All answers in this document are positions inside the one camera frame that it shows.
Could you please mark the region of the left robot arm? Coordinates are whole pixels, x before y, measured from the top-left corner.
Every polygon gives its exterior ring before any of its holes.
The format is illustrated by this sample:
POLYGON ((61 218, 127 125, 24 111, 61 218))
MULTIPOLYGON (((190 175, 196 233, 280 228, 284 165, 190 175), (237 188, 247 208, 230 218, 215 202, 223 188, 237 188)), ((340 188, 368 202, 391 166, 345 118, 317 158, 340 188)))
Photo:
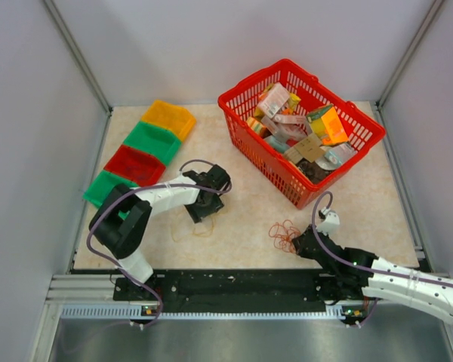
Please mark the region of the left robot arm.
POLYGON ((140 252, 151 218, 176 207, 185 207, 194 223, 223 208, 221 195, 232 188, 230 175, 219 165, 198 173, 181 170, 169 182, 131 188, 112 188, 89 224, 88 247, 96 238, 111 254, 112 262, 131 280, 130 290, 140 299, 156 290, 153 268, 140 252))

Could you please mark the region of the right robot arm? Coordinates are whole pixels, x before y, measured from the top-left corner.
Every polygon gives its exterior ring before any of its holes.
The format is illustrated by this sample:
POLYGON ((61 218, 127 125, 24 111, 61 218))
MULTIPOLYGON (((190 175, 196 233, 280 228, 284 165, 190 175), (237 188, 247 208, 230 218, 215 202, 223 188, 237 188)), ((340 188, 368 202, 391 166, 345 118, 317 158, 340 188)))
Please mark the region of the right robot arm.
POLYGON ((292 240, 295 253, 312 259, 333 276, 339 293, 360 293, 430 314, 453 326, 453 279, 395 265, 365 250, 336 245, 312 226, 292 240))

